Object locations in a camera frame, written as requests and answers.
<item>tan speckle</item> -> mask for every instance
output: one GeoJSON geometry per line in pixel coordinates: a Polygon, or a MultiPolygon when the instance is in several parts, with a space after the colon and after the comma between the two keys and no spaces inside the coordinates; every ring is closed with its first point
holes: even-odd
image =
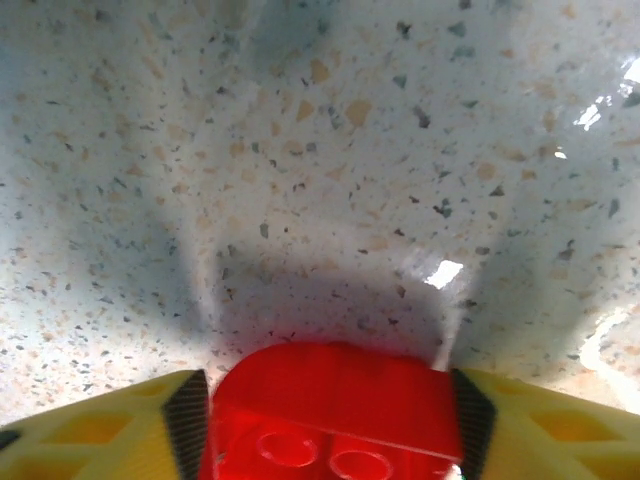
{"type": "Polygon", "coordinates": [[[506,158],[507,160],[524,162],[527,159],[527,156],[518,148],[508,147],[501,143],[498,143],[494,148],[501,157],[506,158]]]}
{"type": "Polygon", "coordinates": [[[189,138],[189,132],[187,132],[180,125],[170,123],[167,125],[167,134],[169,139],[174,142],[184,142],[189,138]]]}
{"type": "Polygon", "coordinates": [[[367,121],[370,110],[371,103],[367,100],[354,100],[349,104],[344,114],[354,127],[361,127],[367,121]]]}
{"type": "Polygon", "coordinates": [[[567,18],[569,18],[571,20],[575,19],[576,16],[577,16],[576,15],[576,9],[574,8],[573,3],[565,5],[562,8],[561,12],[565,17],[567,17],[567,18]]]}
{"type": "Polygon", "coordinates": [[[238,155],[242,155],[244,153],[244,143],[243,142],[235,142],[229,145],[229,154],[236,158],[238,155]]]}
{"type": "Polygon", "coordinates": [[[551,133],[556,128],[556,116],[551,110],[547,110],[542,117],[542,124],[544,125],[544,129],[551,133]]]}
{"type": "Polygon", "coordinates": [[[134,177],[143,177],[144,173],[142,172],[142,169],[134,163],[133,166],[129,170],[127,170],[127,175],[133,175],[134,177]]]}
{"type": "Polygon", "coordinates": [[[240,178],[247,183],[256,183],[256,172],[245,168],[244,170],[242,170],[240,178]]]}
{"type": "Polygon", "coordinates": [[[322,83],[329,78],[329,69],[322,61],[314,58],[311,60],[311,80],[313,83],[322,83]]]}
{"type": "Polygon", "coordinates": [[[536,175],[536,172],[534,172],[533,170],[523,170],[520,178],[522,180],[535,180],[536,178],[538,178],[538,175],[536,175]]]}
{"type": "Polygon", "coordinates": [[[271,121],[271,135],[273,137],[277,137],[278,135],[280,135],[281,131],[282,128],[280,127],[280,124],[276,121],[271,121]]]}
{"type": "Polygon", "coordinates": [[[160,67],[154,62],[150,57],[146,55],[142,57],[142,63],[145,67],[149,69],[151,74],[156,77],[158,80],[162,80],[164,78],[164,72],[160,69],[160,67]]]}
{"type": "Polygon", "coordinates": [[[280,113],[287,113],[293,105],[293,94],[289,91],[282,92],[282,109],[280,113]]]}
{"type": "Polygon", "coordinates": [[[300,102],[298,107],[298,114],[296,115],[296,122],[301,122],[305,118],[309,117],[315,110],[314,106],[306,100],[300,102]]]}
{"type": "Polygon", "coordinates": [[[339,67],[340,63],[341,63],[341,53],[340,50],[338,49],[333,49],[329,52],[329,55],[331,55],[331,59],[333,60],[333,66],[334,67],[339,67]]]}
{"type": "Polygon", "coordinates": [[[533,89],[538,95],[547,100],[555,100],[558,96],[551,80],[533,82],[533,89]]]}
{"type": "Polygon", "coordinates": [[[346,168],[347,168],[347,164],[345,163],[341,167],[334,168],[330,172],[327,172],[325,174],[325,177],[331,178],[331,179],[335,180],[336,182],[339,182],[340,179],[342,178],[342,174],[344,173],[346,168]]]}
{"type": "Polygon", "coordinates": [[[167,159],[164,154],[164,149],[160,145],[158,145],[157,147],[153,147],[152,151],[158,160],[164,162],[167,159]]]}
{"type": "Polygon", "coordinates": [[[282,147],[282,151],[291,155],[302,155],[304,148],[300,142],[287,140],[282,147]]]}
{"type": "Polygon", "coordinates": [[[491,180],[496,174],[496,167],[487,162],[483,162],[478,166],[476,175],[480,180],[491,180]]]}
{"type": "Polygon", "coordinates": [[[171,189],[171,191],[173,193],[186,193],[187,191],[189,191],[189,185],[187,185],[184,182],[178,182],[177,184],[175,184],[173,186],[173,188],[171,189]]]}

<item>yellow plastic part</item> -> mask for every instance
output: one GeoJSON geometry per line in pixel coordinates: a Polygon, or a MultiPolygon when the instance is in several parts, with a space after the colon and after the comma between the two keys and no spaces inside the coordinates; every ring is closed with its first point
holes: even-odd
{"type": "Polygon", "coordinates": [[[482,480],[640,479],[640,416],[462,371],[497,409],[482,480]]]}
{"type": "MultiPolygon", "coordinates": [[[[165,406],[196,373],[172,373],[3,427],[20,438],[0,451],[0,480],[182,480],[172,443],[180,437],[169,433],[165,406]]],[[[199,415],[206,392],[196,396],[197,405],[182,406],[199,415]]],[[[183,428],[186,435],[193,426],[183,428]]]]}

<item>terrazzo floor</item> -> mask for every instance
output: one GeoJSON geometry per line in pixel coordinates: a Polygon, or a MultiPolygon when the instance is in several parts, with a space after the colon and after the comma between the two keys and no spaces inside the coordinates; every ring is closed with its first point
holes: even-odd
{"type": "Polygon", "coordinates": [[[308,339],[640,410],[639,2],[0,12],[0,423],[308,339]]]}

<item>dark speckle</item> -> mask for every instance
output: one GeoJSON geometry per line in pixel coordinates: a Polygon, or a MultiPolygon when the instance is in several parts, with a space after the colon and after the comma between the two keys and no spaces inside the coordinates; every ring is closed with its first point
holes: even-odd
{"type": "Polygon", "coordinates": [[[456,47],[453,51],[453,56],[451,60],[455,60],[456,58],[473,58],[476,56],[476,49],[470,45],[460,45],[456,47]]]}
{"type": "Polygon", "coordinates": [[[502,185],[498,185],[496,188],[493,189],[493,192],[491,192],[489,194],[490,197],[504,197],[504,189],[502,188],[502,185]]]}
{"type": "Polygon", "coordinates": [[[96,22],[109,23],[111,21],[111,15],[104,10],[96,10],[96,22]]]}
{"type": "Polygon", "coordinates": [[[454,34],[456,37],[464,37],[467,34],[467,26],[464,22],[458,22],[447,28],[450,33],[454,34]]]}
{"type": "Polygon", "coordinates": [[[329,31],[329,22],[323,18],[318,20],[318,33],[320,35],[324,35],[329,31]]]}
{"type": "Polygon", "coordinates": [[[620,210],[620,200],[614,198],[609,205],[609,218],[613,217],[620,210]]]}
{"type": "Polygon", "coordinates": [[[405,294],[407,293],[407,290],[400,284],[396,285],[396,293],[398,294],[398,296],[400,298],[404,298],[405,294]]]}
{"type": "Polygon", "coordinates": [[[149,23],[151,23],[153,33],[156,37],[160,40],[173,40],[171,34],[169,34],[169,32],[167,32],[164,26],[160,23],[156,12],[150,13],[147,17],[149,18],[149,23]]]}
{"type": "Polygon", "coordinates": [[[262,235],[262,238],[269,238],[269,225],[267,223],[260,224],[260,235],[262,235]]]}
{"type": "Polygon", "coordinates": [[[407,85],[407,76],[406,75],[396,75],[392,78],[393,83],[395,83],[398,87],[404,90],[404,87],[407,85]]]}
{"type": "Polygon", "coordinates": [[[573,240],[567,243],[567,248],[558,253],[558,260],[562,260],[568,262],[573,257],[573,253],[575,250],[573,249],[573,240]]]}
{"type": "Polygon", "coordinates": [[[449,199],[448,198],[443,198],[442,199],[442,203],[441,203],[440,206],[434,205],[433,206],[433,210],[436,213],[439,213],[440,215],[442,215],[444,218],[449,218],[451,216],[451,214],[453,213],[453,210],[449,206],[449,199]]]}
{"type": "Polygon", "coordinates": [[[418,117],[418,126],[420,128],[429,128],[431,125],[431,117],[424,113],[424,110],[420,108],[418,105],[413,107],[413,114],[418,117]]]}
{"type": "Polygon", "coordinates": [[[411,24],[399,21],[398,23],[396,23],[396,30],[404,40],[409,40],[409,31],[411,30],[411,24]]]}
{"type": "Polygon", "coordinates": [[[622,108],[637,107],[638,105],[640,105],[640,93],[631,92],[622,104],[622,108]]]}

